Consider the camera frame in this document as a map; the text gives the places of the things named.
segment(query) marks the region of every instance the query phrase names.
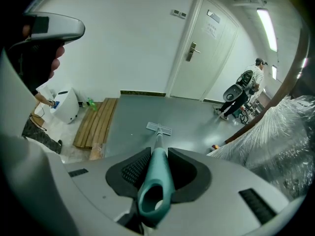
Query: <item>black pants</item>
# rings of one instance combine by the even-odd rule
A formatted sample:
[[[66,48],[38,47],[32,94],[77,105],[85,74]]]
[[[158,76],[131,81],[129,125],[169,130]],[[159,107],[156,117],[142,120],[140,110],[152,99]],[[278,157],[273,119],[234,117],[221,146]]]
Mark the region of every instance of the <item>black pants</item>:
[[[51,139],[43,130],[39,129],[30,119],[25,124],[22,136],[32,138],[41,144],[44,144],[47,148],[60,154],[61,146],[59,143]]]
[[[248,101],[248,96],[243,91],[242,94],[238,98],[236,98],[236,100],[225,102],[223,106],[220,108],[220,111],[224,112],[225,109],[227,109],[229,106],[231,106],[234,103],[234,105],[231,106],[230,109],[226,111],[226,113],[224,113],[224,116],[228,116],[234,113],[236,110],[238,110],[247,101]]]

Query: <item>cap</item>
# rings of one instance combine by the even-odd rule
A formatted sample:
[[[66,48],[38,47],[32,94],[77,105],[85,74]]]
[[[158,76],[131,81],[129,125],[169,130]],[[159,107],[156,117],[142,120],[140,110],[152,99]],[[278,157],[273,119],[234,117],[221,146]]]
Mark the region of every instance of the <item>cap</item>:
[[[256,63],[262,63],[263,65],[268,65],[267,62],[261,58],[256,58]]]

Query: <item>door frame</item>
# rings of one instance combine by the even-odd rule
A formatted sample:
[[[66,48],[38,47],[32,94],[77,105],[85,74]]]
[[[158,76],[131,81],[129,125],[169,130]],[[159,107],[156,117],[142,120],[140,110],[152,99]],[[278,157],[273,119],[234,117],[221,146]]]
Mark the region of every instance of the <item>door frame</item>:
[[[223,8],[222,6],[219,5],[218,0],[208,0],[211,3],[213,3],[216,7],[218,7],[227,17],[229,20],[231,20],[235,26],[236,26],[236,31],[235,34],[233,36],[233,40],[232,40],[232,44],[228,50],[226,59],[223,61],[221,67],[219,68],[219,73],[216,77],[216,80],[218,79],[219,75],[221,74],[230,54],[231,51],[234,47],[234,44],[236,42],[237,36],[238,36],[238,31],[239,31],[239,24],[237,23],[237,21],[230,15],[229,12],[226,11],[225,8]],[[192,35],[192,32],[194,30],[197,18],[199,16],[199,12],[202,6],[203,0],[194,0],[192,7],[190,9],[190,13],[189,13],[189,17],[188,17],[188,21],[186,23],[186,26],[184,28],[184,33],[183,33],[183,37],[180,41],[179,47],[178,47],[178,51],[176,53],[174,62],[173,62],[173,67],[167,82],[167,86],[166,86],[166,96],[165,97],[171,97],[171,92],[173,90],[177,75],[179,73],[180,67],[182,65],[182,62],[184,61],[185,58],[185,54],[186,54],[186,50],[189,47],[190,44],[190,37]],[[205,97],[208,95],[208,93],[210,92],[211,88],[213,85],[209,85],[208,88],[206,89],[206,91],[202,94],[201,98],[199,99],[200,101],[203,101],[205,99]]]

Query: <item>teal handle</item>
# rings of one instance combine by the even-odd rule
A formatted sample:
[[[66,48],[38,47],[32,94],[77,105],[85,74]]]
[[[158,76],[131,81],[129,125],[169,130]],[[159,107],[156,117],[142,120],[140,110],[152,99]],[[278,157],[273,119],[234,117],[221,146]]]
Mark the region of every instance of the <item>teal handle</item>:
[[[167,214],[174,191],[166,152],[157,147],[152,152],[146,178],[138,192],[139,213],[145,225],[155,227]],[[163,200],[162,204],[156,208],[160,200]]]

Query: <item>fluorescent light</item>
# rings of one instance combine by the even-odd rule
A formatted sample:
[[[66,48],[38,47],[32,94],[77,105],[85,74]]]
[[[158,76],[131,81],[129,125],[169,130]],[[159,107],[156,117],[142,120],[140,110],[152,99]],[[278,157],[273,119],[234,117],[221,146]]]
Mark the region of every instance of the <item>fluorescent light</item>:
[[[276,34],[268,10],[258,8],[257,13],[262,21],[262,24],[264,25],[270,49],[277,52],[278,47]]]
[[[304,68],[307,65],[307,58],[303,59],[302,68]]]
[[[277,79],[277,68],[274,65],[272,66],[272,78]]]

